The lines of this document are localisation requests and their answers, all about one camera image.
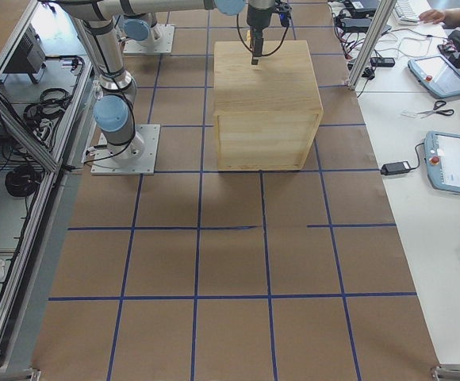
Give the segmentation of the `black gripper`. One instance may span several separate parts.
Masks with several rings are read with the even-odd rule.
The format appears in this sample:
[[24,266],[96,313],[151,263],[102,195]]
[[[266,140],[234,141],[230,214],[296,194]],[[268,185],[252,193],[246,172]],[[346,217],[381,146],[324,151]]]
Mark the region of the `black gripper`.
[[247,3],[247,24],[251,27],[251,64],[257,65],[263,56],[263,31],[270,25],[274,12],[274,0],[249,0]]

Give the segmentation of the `silver rear robot arm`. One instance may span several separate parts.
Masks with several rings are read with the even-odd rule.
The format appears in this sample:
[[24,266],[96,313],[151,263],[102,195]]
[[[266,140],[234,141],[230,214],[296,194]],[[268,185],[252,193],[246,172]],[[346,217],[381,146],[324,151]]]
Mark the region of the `silver rear robot arm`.
[[156,13],[124,15],[119,26],[128,39],[144,46],[159,42],[163,36]]

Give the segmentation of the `silver front robot arm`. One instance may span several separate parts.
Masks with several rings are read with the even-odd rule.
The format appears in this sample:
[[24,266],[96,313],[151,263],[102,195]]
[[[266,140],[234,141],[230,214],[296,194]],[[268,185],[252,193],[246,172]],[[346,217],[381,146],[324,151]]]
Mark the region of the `silver front robot arm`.
[[263,30],[278,13],[278,1],[57,1],[65,12],[79,20],[84,28],[84,48],[93,53],[91,61],[102,73],[102,87],[108,91],[120,91],[131,80],[126,77],[121,48],[119,47],[114,18],[126,16],[141,18],[147,14],[183,10],[214,10],[228,16],[237,16],[247,8],[247,24],[250,29],[251,63],[256,65],[263,57]]

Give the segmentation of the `person's hand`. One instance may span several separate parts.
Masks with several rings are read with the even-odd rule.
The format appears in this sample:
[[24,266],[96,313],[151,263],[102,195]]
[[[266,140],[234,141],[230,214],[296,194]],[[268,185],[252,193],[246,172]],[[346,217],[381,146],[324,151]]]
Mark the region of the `person's hand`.
[[439,24],[446,18],[444,10],[427,10],[419,15],[419,21],[423,23]]

